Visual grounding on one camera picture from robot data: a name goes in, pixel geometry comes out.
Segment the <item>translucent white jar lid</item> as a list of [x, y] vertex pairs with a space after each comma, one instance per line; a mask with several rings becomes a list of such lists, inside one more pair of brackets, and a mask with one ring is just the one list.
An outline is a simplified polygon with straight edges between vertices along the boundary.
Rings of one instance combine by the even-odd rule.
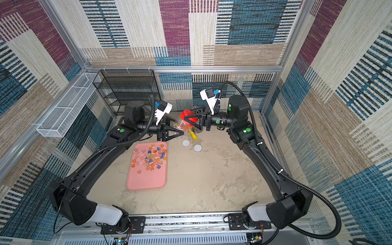
[[184, 147], [188, 147], [188, 146], [190, 145], [190, 142], [189, 142], [188, 140], [184, 140], [184, 141], [182, 142], [182, 145], [183, 145]]

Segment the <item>red lid candy jar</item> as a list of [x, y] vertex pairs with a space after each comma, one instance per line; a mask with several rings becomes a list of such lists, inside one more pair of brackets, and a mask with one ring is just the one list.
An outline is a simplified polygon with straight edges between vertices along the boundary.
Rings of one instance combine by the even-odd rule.
[[173, 124], [173, 127], [181, 130], [183, 132], [183, 136], [185, 136], [189, 130], [192, 128], [192, 125], [188, 124], [186, 121], [181, 118], [177, 118]]

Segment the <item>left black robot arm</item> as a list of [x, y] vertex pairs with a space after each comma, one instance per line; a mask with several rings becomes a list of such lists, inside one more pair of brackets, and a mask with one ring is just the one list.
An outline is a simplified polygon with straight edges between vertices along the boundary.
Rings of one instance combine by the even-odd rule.
[[108, 132], [99, 149], [69, 176], [49, 185], [49, 199], [57, 215], [77, 226], [93, 222], [118, 233], [128, 230], [131, 222], [125, 210], [93, 202], [87, 195], [111, 163], [146, 134], [155, 134], [162, 142], [183, 135], [170, 125], [173, 122], [168, 116], [172, 110], [170, 103], [151, 99], [150, 105], [148, 108], [142, 101], [129, 102], [125, 115]]

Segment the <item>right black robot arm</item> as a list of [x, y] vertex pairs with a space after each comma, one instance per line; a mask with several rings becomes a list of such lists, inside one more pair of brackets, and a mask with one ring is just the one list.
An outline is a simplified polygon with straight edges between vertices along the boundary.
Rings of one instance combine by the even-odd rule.
[[284, 178], [285, 170], [248, 120], [249, 109], [245, 97], [234, 95], [229, 99], [227, 112], [203, 111], [187, 115], [184, 120], [199, 129], [205, 127], [209, 130], [211, 126], [226, 129], [232, 142], [252, 160], [270, 188], [274, 202], [254, 202], [242, 209], [244, 226], [251, 228], [264, 221], [283, 229], [307, 214], [313, 195]]

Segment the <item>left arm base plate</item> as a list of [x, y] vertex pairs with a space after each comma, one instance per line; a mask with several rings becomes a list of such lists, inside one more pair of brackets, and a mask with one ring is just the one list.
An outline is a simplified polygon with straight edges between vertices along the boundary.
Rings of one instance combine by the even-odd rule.
[[101, 228], [101, 235], [142, 234], [145, 223], [145, 216], [124, 217], [117, 225], [104, 224]]

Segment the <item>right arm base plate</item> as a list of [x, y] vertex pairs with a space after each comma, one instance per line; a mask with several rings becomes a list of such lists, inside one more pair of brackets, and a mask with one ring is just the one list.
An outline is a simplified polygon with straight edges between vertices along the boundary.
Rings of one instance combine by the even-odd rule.
[[267, 221], [255, 222], [247, 214], [229, 213], [224, 216], [223, 221], [229, 224], [230, 230], [262, 230], [271, 229], [272, 225]]

